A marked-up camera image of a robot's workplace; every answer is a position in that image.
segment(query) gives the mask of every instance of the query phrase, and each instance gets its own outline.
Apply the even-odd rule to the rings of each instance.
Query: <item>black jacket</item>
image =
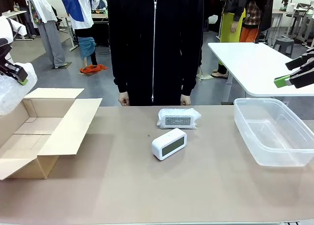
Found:
[[[224,13],[234,13],[234,21],[239,21],[247,0],[227,0]]]
[[[265,31],[271,26],[271,17],[273,11],[274,0],[254,0],[258,8],[262,11],[262,19],[260,23],[260,31]]]
[[[114,81],[131,105],[179,105],[181,94],[190,95],[203,0],[157,0],[155,37],[154,0],[108,0],[108,16]]]

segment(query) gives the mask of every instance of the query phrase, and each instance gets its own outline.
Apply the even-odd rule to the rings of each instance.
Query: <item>plastic storage bin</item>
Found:
[[[235,123],[259,165],[302,167],[314,157],[314,134],[276,99],[235,100]]]

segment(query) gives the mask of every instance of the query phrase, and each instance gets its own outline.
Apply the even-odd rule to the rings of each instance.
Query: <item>white alarm clock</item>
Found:
[[[153,154],[159,160],[164,160],[165,158],[185,147],[186,137],[186,133],[179,128],[171,130],[170,132],[153,140]]]

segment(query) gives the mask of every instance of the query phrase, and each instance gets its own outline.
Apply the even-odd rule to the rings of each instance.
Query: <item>orange cloth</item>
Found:
[[[242,27],[240,42],[254,42],[259,34],[259,28]]]
[[[108,67],[102,65],[102,64],[98,64],[98,65],[88,65],[85,68],[81,68],[79,69],[81,73],[95,73],[95,72],[99,72],[102,71],[104,69],[107,69]]]

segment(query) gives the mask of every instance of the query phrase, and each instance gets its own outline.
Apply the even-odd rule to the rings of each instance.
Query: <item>open cardboard box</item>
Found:
[[[102,99],[82,88],[38,88],[0,116],[0,180],[47,178],[60,155],[76,155]]]

